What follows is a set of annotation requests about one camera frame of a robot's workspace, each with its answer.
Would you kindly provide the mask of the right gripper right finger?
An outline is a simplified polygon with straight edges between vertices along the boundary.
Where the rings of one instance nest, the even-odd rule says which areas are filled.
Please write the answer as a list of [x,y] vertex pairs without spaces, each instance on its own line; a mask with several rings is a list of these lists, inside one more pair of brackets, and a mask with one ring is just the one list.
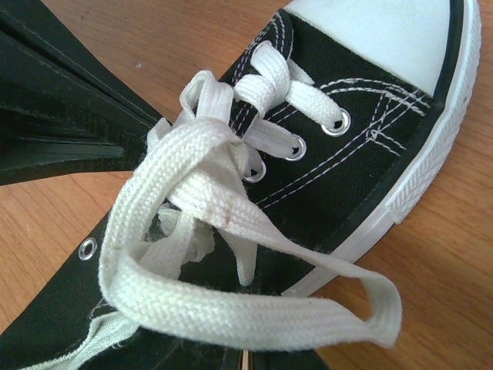
[[330,367],[314,351],[258,351],[252,354],[253,370],[330,370]]

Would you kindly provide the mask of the black canvas sneaker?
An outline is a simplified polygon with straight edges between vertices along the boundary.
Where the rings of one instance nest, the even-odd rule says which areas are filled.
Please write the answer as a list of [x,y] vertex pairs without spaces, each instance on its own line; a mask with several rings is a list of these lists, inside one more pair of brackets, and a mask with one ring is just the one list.
[[451,150],[471,96],[481,23],[475,1],[295,1],[268,41],[341,105],[329,134],[289,104],[267,119],[307,145],[265,156],[247,187],[288,237],[355,261],[407,216]]

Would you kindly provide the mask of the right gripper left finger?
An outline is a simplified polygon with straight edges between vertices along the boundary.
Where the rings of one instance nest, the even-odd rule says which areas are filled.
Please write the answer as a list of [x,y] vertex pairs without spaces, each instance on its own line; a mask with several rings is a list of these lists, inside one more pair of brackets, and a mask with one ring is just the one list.
[[238,369],[241,356],[235,349],[187,342],[165,360],[165,369]]

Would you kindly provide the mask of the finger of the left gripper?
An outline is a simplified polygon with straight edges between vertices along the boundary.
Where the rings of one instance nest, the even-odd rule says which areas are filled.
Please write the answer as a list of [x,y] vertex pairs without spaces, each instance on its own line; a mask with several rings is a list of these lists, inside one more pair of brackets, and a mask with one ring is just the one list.
[[132,170],[160,117],[48,8],[2,8],[2,184]]

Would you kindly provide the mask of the white lace of sneaker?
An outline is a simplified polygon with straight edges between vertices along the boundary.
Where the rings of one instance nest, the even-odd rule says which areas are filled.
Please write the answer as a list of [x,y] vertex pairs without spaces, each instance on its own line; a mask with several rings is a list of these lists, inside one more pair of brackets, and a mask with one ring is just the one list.
[[[234,86],[198,72],[182,91],[174,124],[148,133],[147,154],[120,190],[99,258],[99,287],[113,312],[91,320],[77,349],[39,363],[77,369],[138,328],[250,351],[296,351],[370,341],[391,347],[401,329],[397,288],[385,276],[295,244],[252,203],[243,187],[260,171],[260,152],[296,160],[306,147],[265,120],[287,102],[326,130],[340,107],[270,42],[251,56],[254,73]],[[218,230],[233,251],[241,285],[253,280],[259,246],[298,257],[366,289],[372,315],[362,320],[336,301],[226,293],[179,279],[181,267],[213,249]]]

